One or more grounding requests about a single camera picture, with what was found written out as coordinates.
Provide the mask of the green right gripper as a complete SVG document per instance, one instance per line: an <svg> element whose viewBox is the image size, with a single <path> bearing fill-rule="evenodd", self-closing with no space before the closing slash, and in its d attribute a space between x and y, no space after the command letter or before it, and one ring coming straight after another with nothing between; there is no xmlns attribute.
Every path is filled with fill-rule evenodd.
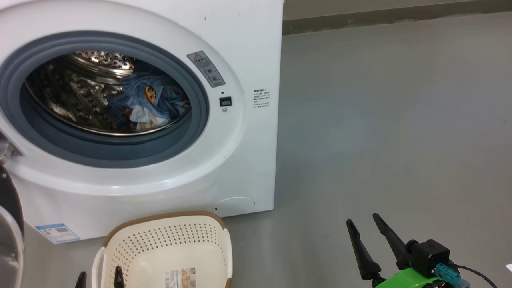
<svg viewBox="0 0 512 288"><path fill-rule="evenodd" d="M389 279L380 276L381 267L366 250L356 225L348 219L346 226L362 280L372 280L373 288L444 288L444 281L435 275L435 268L428 273L410 268L411 254L406 250L406 244L378 213L373 213L372 217L380 234L388 241L400 272Z"/></svg>

